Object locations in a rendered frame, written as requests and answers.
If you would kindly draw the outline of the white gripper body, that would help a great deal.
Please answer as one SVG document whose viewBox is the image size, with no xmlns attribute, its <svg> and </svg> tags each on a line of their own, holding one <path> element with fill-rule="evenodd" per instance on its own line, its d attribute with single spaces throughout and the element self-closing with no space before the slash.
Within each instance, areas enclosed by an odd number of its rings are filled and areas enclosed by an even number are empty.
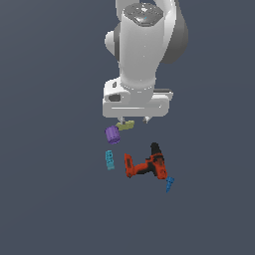
<svg viewBox="0 0 255 255">
<path fill-rule="evenodd" d="M 173 91 L 170 89 L 133 89 L 121 83 L 121 78 L 105 83 L 103 116 L 106 118 L 124 117 L 164 117 L 169 110 Z"/>
</svg>

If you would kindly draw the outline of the olive green small object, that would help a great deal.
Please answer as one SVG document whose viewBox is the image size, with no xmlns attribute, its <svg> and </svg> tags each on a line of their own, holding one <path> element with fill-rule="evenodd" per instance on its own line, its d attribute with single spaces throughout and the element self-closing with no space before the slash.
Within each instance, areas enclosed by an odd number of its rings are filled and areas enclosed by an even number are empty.
<svg viewBox="0 0 255 255">
<path fill-rule="evenodd" d="M 134 126 L 134 121 L 127 121 L 124 125 L 122 123 L 117 123 L 116 127 L 119 130 L 131 129 Z"/>
</svg>

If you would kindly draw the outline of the purple cylinder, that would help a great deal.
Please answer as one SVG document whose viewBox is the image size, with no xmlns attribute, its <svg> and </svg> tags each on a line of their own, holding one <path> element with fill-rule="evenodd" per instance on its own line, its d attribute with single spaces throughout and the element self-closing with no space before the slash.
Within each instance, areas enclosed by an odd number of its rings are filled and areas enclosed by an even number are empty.
<svg viewBox="0 0 255 255">
<path fill-rule="evenodd" d="M 105 134 L 109 144 L 118 143 L 121 140 L 119 128 L 116 126 L 110 126 L 105 129 Z"/>
</svg>

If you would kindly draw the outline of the teal perforated block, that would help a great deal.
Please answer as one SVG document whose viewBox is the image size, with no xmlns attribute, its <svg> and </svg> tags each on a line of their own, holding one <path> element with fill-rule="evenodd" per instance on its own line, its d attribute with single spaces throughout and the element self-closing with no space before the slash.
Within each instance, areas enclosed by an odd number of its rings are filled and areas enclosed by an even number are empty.
<svg viewBox="0 0 255 255">
<path fill-rule="evenodd" d="M 106 151 L 106 162 L 108 170 L 115 169 L 113 152 L 111 150 Z"/>
</svg>

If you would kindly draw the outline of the red and black power drill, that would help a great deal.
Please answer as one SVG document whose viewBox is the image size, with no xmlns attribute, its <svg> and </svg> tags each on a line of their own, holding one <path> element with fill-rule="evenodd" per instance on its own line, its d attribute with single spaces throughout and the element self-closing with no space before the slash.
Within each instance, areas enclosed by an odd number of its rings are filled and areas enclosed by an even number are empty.
<svg viewBox="0 0 255 255">
<path fill-rule="evenodd" d="M 164 164 L 164 157 L 157 142 L 150 145 L 151 155 L 145 163 L 134 165 L 129 154 L 125 154 L 126 175 L 132 177 L 137 174 L 152 172 L 158 179 L 166 179 L 167 171 Z"/>
</svg>

